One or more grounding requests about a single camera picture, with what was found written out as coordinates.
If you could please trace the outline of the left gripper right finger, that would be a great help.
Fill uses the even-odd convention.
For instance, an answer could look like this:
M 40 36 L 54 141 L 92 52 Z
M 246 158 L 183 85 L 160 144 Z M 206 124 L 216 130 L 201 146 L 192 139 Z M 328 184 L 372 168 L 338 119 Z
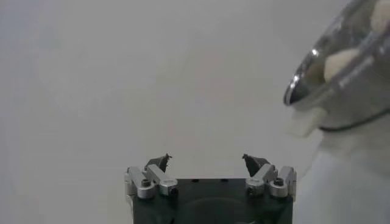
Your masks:
M 283 166 L 280 170 L 265 158 L 243 155 L 249 172 L 245 180 L 246 194 L 258 197 L 268 193 L 275 198 L 296 197 L 297 172 L 293 167 Z

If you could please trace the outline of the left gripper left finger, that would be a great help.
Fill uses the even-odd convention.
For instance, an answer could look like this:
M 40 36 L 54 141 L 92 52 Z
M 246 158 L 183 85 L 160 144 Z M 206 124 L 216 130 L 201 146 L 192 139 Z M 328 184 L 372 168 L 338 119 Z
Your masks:
M 166 174 L 171 158 L 166 154 L 150 159 L 142 169 L 137 166 L 128 167 L 124 174 L 126 196 L 149 200 L 157 194 L 167 197 L 175 195 L 179 181 Z

